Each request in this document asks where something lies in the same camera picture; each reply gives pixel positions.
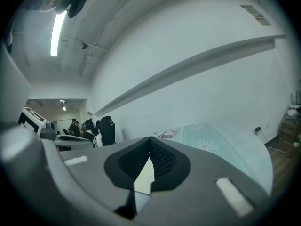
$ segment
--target wall outlet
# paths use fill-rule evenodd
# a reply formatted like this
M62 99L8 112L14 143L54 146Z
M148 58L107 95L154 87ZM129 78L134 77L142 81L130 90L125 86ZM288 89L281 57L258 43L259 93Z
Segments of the wall outlet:
M265 129L269 128L270 125L271 125L271 121L267 121L267 122L265 123Z

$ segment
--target fluorescent ceiling light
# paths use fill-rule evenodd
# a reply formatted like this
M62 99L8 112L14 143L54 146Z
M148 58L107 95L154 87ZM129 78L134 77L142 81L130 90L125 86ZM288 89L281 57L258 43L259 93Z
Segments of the fluorescent ceiling light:
M58 40L60 38L60 33L66 14L67 11L64 11L62 14L57 14L55 17L55 24L53 25L51 46L50 46L51 56L57 56Z

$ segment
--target flower pattern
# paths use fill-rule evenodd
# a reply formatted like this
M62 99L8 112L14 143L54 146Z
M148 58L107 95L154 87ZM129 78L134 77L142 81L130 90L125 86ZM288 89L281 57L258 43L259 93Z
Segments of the flower pattern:
M204 124L193 125L190 127L190 130L199 130L204 127Z
M204 150L204 151L207 151L207 152L209 152L210 150L218 149L218 146L214 145L213 140L207 141L207 142L204 141L204 140L200 140L199 144L192 145L192 147L198 148L198 149L201 149L201 150Z

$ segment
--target wall-mounted ledge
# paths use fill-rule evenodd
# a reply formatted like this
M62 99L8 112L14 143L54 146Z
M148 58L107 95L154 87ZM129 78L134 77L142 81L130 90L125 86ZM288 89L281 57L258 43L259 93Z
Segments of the wall-mounted ledge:
M98 110L95 115L97 117L102 116L149 93L197 73L201 73L237 59L271 50L274 48L275 39L284 37L284 35L277 35L243 40L197 54L151 76L147 80L106 104Z

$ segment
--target wooden floor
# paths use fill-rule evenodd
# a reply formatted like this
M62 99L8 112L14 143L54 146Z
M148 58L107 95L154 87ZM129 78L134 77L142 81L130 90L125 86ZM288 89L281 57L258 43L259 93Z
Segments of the wooden floor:
M279 139L267 146L271 156L274 174L272 195L275 195L285 189L294 176L298 166L300 148L293 148L287 153L282 153L269 147L281 151L285 151L285 149L281 147Z

